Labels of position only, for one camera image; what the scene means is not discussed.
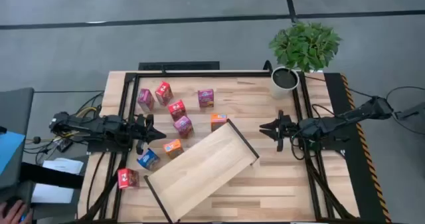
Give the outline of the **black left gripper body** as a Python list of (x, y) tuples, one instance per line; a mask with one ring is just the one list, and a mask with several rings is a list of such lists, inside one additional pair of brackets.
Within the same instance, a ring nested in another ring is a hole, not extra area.
[(135, 150), (137, 154), (143, 154), (145, 145), (145, 116), (143, 114), (136, 114), (127, 119), (130, 130), (130, 137), (137, 140)]

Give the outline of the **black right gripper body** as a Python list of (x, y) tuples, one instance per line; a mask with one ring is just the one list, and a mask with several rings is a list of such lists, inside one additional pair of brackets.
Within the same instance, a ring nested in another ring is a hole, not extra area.
[(284, 147), (284, 138), (290, 138), (291, 136), (293, 136), (299, 130), (299, 126), (296, 123), (292, 122), (290, 115), (284, 115), (284, 112), (282, 110), (278, 111), (277, 121), (277, 151), (282, 151)]

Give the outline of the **blue Frosted Flakes cereal box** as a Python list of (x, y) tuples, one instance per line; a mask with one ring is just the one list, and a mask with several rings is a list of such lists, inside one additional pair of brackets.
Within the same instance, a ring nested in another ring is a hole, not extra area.
[(160, 157), (150, 148), (137, 158), (137, 162), (143, 168), (153, 171), (160, 162)]

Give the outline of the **orange Mini Wheats cereal box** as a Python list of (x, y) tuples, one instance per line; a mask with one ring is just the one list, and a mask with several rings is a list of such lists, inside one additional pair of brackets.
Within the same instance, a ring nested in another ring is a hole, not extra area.
[(211, 131), (214, 132), (227, 122), (226, 114), (212, 114), (211, 115)]
[(163, 145), (163, 149), (167, 156), (171, 159), (176, 158), (184, 152), (180, 139), (173, 140), (168, 144)]

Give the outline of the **purple Raisin Bran cereal box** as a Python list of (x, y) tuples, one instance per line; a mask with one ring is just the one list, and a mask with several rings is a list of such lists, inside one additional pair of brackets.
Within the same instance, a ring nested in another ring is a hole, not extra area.
[(137, 103), (144, 112), (152, 112), (155, 100), (149, 89), (142, 88), (137, 98)]
[(201, 108), (213, 107), (214, 106), (214, 90), (205, 89), (198, 91), (199, 106)]
[(193, 132), (192, 122), (186, 116), (180, 117), (173, 126), (182, 138), (188, 138)]

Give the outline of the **red Froot Loops cereal box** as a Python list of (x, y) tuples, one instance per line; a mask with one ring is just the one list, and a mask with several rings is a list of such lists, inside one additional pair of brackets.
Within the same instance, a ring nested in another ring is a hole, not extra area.
[(169, 104), (168, 111), (174, 121), (177, 121), (181, 117), (187, 115), (187, 111), (182, 100), (178, 100), (172, 104)]
[(120, 189), (139, 187), (139, 173), (129, 168), (119, 169), (118, 187)]
[(160, 105), (168, 105), (168, 103), (170, 103), (170, 101), (173, 99), (173, 93), (170, 84), (163, 81), (155, 90), (155, 95)]

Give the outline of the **wooden shelf with black legs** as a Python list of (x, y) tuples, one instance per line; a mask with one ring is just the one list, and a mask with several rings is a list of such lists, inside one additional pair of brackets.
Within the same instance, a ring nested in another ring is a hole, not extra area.
[(232, 120), (143, 178), (167, 222), (175, 224), (251, 166), (259, 154)]

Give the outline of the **white plant pot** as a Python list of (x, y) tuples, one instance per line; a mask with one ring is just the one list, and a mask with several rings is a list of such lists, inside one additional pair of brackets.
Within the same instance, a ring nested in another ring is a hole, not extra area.
[(270, 94), (274, 99), (281, 99), (297, 88), (299, 75), (286, 67), (278, 67), (272, 71)]

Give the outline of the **black power adapter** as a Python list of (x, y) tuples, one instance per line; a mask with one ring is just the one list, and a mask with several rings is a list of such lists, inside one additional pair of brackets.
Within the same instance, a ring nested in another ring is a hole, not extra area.
[(72, 145), (73, 141), (70, 139), (60, 139), (56, 141), (56, 149), (61, 153), (67, 151)]

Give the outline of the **black hazard-striped floor mat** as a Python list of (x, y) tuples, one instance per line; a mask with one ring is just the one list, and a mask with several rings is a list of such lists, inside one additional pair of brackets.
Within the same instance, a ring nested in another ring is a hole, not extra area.
[[(355, 108), (345, 75), (325, 73), (331, 105), (335, 114)], [(365, 133), (359, 123), (341, 129), (350, 138), (345, 143), (345, 160), (353, 187), (360, 218), (380, 223), (390, 223), (389, 211), (378, 181), (377, 172), (366, 143)]]

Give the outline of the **white paper sheet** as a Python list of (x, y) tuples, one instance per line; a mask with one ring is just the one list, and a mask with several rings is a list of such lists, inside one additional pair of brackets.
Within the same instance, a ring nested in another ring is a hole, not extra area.
[(66, 187), (37, 183), (31, 201), (33, 203), (70, 203), (74, 190)]
[(79, 174), (84, 163), (78, 160), (66, 158), (56, 158), (55, 160), (45, 160), (42, 165), (44, 168), (62, 171), (71, 174)]

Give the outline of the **green leafy plant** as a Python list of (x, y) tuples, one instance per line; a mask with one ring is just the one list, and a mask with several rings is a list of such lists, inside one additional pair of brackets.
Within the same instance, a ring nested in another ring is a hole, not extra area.
[(321, 23), (293, 23), (269, 42), (278, 64), (302, 72), (327, 68), (339, 51), (342, 38)]

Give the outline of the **black flat bar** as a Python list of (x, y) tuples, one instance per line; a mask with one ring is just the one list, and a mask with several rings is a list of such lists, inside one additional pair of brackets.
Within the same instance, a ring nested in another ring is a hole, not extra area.
[(84, 176), (23, 162), (21, 164), (19, 180), (71, 189), (80, 189), (84, 181)]

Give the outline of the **grey stand foot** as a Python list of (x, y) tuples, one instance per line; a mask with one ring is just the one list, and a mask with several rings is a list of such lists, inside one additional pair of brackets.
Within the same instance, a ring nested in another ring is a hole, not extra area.
[(411, 108), (395, 113), (397, 120), (405, 120), (411, 116), (420, 116), (425, 119), (425, 102), (421, 102)]

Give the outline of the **blue panel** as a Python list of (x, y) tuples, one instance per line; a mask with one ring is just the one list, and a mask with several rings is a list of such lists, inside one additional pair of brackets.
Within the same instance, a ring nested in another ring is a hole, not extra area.
[(22, 134), (10, 131), (0, 134), (0, 174), (3, 173), (17, 148), (24, 140), (25, 136)]

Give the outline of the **person's hand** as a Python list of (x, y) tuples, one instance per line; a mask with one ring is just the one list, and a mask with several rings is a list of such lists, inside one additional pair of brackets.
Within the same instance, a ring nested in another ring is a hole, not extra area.
[(27, 205), (23, 201), (17, 200), (7, 213), (5, 213), (6, 206), (6, 202), (0, 204), (0, 224), (32, 224), (32, 209), (25, 215), (25, 218), (22, 219), (27, 209)]

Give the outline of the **black metal table frame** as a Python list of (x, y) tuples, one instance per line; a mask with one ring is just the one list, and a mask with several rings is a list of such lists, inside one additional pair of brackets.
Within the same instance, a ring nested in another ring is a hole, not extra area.
[[(259, 125), (273, 121), (278, 110), (289, 114), (297, 122), (293, 94), (286, 93), (275, 100), (270, 96), (270, 77), (232, 76), (211, 77), (212, 73), (194, 73), (198, 77), (141, 77), (139, 88), (155, 90), (161, 81), (168, 82), (174, 97), (182, 99), (187, 114), (193, 122), (194, 133), (182, 140), (185, 151), (211, 133), (210, 113), (226, 114), (246, 137), (260, 156), (259, 160), (230, 179), (209, 197), (201, 201), (181, 222), (201, 221), (312, 221), (315, 219), (305, 162), (293, 157), (288, 139), (284, 140), (283, 152), (276, 151), (276, 142), (259, 132)], [(110, 72), (102, 102), (102, 114), (117, 114), (122, 97), (124, 71)], [(201, 110), (197, 90), (214, 89), (213, 109)], [(179, 137), (165, 107), (155, 106), (155, 128), (166, 133), (168, 139), (152, 142), (151, 149), (161, 158), (161, 167), (170, 159), (163, 153), (163, 144)], [(322, 151), (323, 167), (329, 188), (352, 215), (359, 217), (359, 208), (351, 185), (345, 159), (335, 151)], [(144, 175), (151, 172), (136, 162), (133, 150), (127, 166), (140, 172), (140, 188), (121, 192), (119, 222), (167, 222), (152, 192), (147, 187)]]

